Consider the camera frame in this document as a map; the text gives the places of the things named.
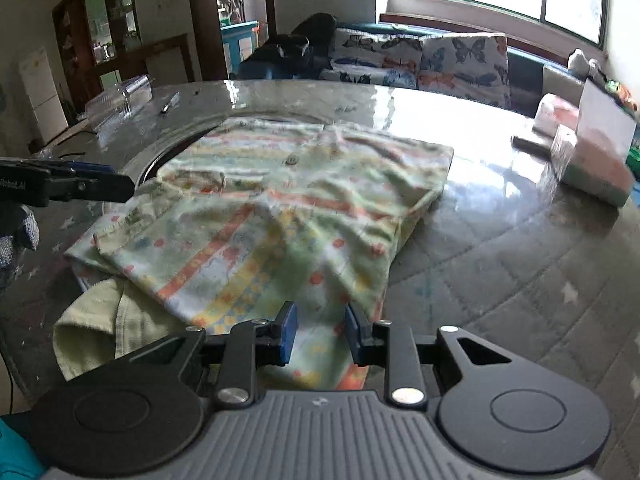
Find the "table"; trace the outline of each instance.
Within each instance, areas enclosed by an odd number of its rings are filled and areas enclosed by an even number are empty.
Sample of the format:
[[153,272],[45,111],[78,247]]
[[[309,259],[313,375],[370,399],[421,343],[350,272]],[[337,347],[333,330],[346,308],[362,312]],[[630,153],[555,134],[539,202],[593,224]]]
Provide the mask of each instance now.
[[[179,106],[160,116],[175,91]],[[530,127],[523,116],[366,85],[290,80],[162,88],[119,129],[74,137],[57,150],[122,168],[184,124],[249,113],[353,121],[453,146],[443,197],[392,265],[385,317],[425,334],[461,326],[595,389],[613,424],[601,473],[636,477],[640,214],[630,202],[618,211],[558,187],[544,161],[511,148],[511,135]],[[30,401],[62,382],[51,327],[81,293],[62,253],[100,212],[100,204],[85,202],[36,210],[40,247],[26,255],[0,303],[0,344]],[[372,370],[368,383],[381,388],[382,373]]]

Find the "silver bolt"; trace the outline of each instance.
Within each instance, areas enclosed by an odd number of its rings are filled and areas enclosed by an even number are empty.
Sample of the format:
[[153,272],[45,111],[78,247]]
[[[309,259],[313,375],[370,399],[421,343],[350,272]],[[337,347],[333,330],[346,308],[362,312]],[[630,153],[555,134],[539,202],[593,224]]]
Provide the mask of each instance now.
[[424,399],[424,393],[416,388],[398,388],[391,393],[391,398],[398,404],[418,404]]
[[218,392],[218,399],[226,404],[242,404],[249,400],[249,393],[242,388],[222,388]]

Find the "ribbed gray surface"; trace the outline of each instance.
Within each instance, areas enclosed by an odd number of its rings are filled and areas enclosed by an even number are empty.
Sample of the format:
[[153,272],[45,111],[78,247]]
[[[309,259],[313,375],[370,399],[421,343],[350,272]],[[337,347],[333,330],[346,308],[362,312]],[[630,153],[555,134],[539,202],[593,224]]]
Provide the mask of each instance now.
[[[45,480],[76,478],[52,469]],[[248,410],[219,413],[199,441],[153,480],[488,480],[429,421],[375,392],[268,392]],[[594,480],[587,470],[565,478]]]

